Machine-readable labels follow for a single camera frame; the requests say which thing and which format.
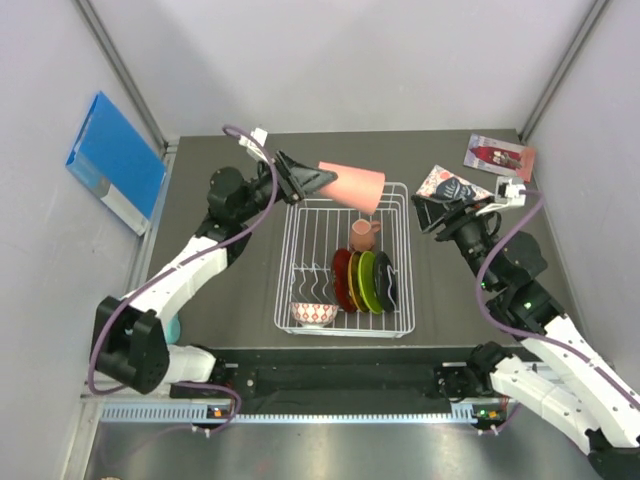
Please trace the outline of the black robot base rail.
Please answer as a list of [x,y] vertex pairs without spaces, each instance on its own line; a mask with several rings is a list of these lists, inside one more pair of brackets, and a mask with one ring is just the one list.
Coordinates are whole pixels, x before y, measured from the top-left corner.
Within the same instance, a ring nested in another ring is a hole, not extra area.
[[462,400],[494,394],[467,365],[476,347],[208,348],[206,380],[246,398],[278,390],[409,390],[427,398]]

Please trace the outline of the pink plastic cup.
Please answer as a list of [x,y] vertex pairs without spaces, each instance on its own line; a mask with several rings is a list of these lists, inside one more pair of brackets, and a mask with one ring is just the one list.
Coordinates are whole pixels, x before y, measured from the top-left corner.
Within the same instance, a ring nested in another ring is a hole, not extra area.
[[375,213],[385,187],[383,172],[328,162],[320,162],[318,168],[338,175],[335,181],[319,190],[322,196],[365,215]]

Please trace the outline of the Little Women book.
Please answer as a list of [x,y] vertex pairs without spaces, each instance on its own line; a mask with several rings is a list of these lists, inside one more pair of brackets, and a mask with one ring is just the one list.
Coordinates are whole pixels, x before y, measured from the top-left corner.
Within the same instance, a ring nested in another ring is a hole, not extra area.
[[435,165],[419,186],[416,194],[424,198],[450,202],[477,201],[492,196],[488,190]]

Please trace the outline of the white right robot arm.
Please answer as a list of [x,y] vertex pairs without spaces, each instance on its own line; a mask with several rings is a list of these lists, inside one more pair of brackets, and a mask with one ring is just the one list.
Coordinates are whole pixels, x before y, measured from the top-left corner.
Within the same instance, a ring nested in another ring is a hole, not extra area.
[[578,331],[562,305],[538,281],[547,268],[525,225],[540,202],[501,235],[504,200],[444,199],[414,194],[422,232],[452,241],[475,276],[481,315],[546,364],[560,386],[527,369],[516,355],[485,344],[468,361],[476,394],[504,394],[569,437],[585,454],[639,447],[639,396]]

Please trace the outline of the black plate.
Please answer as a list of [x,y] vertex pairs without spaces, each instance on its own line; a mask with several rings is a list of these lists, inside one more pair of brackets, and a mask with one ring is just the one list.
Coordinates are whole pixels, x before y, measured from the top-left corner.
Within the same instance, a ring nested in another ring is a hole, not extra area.
[[385,313],[394,313],[398,303],[398,284],[394,266],[385,252],[375,254],[373,275],[378,302]]

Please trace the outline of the blue folder box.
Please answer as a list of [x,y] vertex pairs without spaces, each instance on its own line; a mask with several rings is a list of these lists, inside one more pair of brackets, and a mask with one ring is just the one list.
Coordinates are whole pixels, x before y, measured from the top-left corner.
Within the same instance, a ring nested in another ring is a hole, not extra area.
[[136,235],[146,234],[166,167],[103,92],[93,98],[65,167]]

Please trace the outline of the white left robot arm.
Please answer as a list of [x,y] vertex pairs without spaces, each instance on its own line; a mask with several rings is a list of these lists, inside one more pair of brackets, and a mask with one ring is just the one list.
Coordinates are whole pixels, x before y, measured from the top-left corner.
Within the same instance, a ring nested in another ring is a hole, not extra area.
[[88,386],[100,394],[95,375],[118,389],[149,394],[162,384],[188,382],[205,396],[226,387],[227,374],[203,347],[167,342],[165,330],[210,279],[243,253],[252,231],[278,201],[294,204],[333,183],[337,173],[300,164],[284,152],[260,160],[247,180],[235,167],[213,173],[207,214],[182,251],[155,276],[122,298],[108,296],[97,307]]

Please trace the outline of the red purple book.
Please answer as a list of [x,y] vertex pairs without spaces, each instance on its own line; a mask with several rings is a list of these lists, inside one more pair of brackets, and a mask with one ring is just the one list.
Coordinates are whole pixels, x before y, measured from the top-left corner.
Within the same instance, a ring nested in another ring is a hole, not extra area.
[[519,177],[529,183],[533,176],[536,149],[473,133],[463,165],[497,176]]

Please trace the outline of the lime green plate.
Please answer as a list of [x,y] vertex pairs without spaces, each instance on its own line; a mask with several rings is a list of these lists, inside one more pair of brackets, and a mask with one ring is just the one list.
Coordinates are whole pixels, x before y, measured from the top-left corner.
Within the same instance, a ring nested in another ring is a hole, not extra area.
[[361,253],[357,266],[357,279],[361,297],[368,310],[373,314],[382,314],[383,307],[376,295],[374,261],[375,255],[373,252],[365,251]]

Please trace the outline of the red patterned white bowl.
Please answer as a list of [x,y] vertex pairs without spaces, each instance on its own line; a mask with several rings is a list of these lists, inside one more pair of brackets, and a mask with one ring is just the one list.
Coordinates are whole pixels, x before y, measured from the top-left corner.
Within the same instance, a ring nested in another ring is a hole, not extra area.
[[290,313],[303,327],[324,327],[331,324],[339,311],[335,304],[291,302]]

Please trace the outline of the red plate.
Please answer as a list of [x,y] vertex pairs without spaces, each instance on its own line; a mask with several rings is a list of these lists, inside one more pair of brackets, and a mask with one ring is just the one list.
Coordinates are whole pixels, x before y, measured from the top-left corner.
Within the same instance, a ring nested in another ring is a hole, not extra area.
[[355,313],[348,287],[348,262],[351,253],[346,248],[339,248],[331,262],[332,287],[338,305],[347,313]]

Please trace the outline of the teal object behind arm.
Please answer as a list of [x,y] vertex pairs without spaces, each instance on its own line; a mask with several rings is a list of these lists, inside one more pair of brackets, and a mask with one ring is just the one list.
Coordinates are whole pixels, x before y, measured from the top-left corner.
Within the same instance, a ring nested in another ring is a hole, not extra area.
[[168,345],[176,344],[181,336],[179,315],[174,315],[163,327],[165,341]]

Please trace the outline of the yellow plate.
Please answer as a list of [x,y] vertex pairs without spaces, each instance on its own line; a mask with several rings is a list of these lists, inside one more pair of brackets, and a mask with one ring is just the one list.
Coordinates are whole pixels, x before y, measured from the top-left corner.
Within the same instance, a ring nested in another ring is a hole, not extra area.
[[364,299],[360,293],[360,286],[358,280],[358,265],[361,257],[361,253],[354,251],[351,253],[351,257],[348,262],[348,286],[350,298],[359,312],[367,313],[369,311],[368,306],[364,302]]

